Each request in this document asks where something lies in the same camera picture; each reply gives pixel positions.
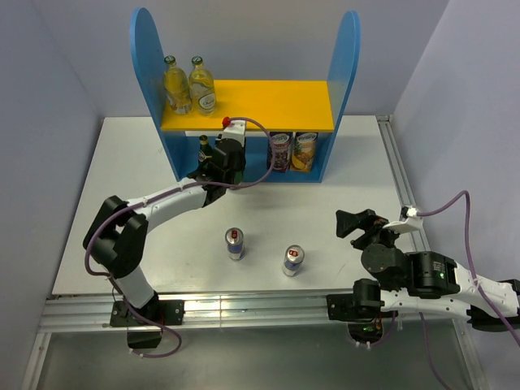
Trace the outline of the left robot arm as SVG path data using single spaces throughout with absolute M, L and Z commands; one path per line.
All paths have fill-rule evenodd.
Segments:
M 146 279 L 140 263 L 147 234 L 162 223 L 220 199 L 229 186 L 239 184 L 245 170 L 246 140 L 220 135 L 212 157 L 196 171 L 168 188 L 137 201 L 107 198 L 83 241 L 87 259 L 93 259 L 113 287 L 126 299 L 129 315 L 139 324 L 160 317 L 157 292 Z

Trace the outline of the clear water bottle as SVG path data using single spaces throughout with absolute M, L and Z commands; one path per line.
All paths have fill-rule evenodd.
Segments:
M 164 62 L 167 68 L 163 74 L 163 84 L 170 107 L 178 115 L 187 115 L 192 110 L 188 78 L 177 66 L 174 56 L 166 56 Z
M 215 81 L 200 56 L 192 57 L 193 69 L 188 77 L 192 103 L 201 115 L 211 115 L 216 107 Z

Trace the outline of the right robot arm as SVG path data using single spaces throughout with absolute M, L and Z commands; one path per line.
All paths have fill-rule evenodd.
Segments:
M 346 294 L 327 296 L 328 317 L 361 322 L 400 314 L 439 314 L 461 319 L 481 332 L 519 328 L 519 282 L 493 281 L 455 260 L 433 251 L 404 252 L 397 239 L 418 231 L 423 216 L 407 206 L 399 220 L 390 222 L 366 209 L 353 214 L 336 212 L 336 235 L 362 234 L 350 244 L 361 252 L 361 264 L 370 274 L 354 282 Z

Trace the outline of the green glass bottle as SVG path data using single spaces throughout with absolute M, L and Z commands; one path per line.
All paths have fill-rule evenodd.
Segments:
M 202 164 L 207 159 L 212 158 L 213 149 L 209 143 L 207 135 L 199 136 L 199 150 L 198 150 L 198 162 Z
M 244 172 L 237 171 L 233 176 L 233 184 L 241 184 L 243 182 Z

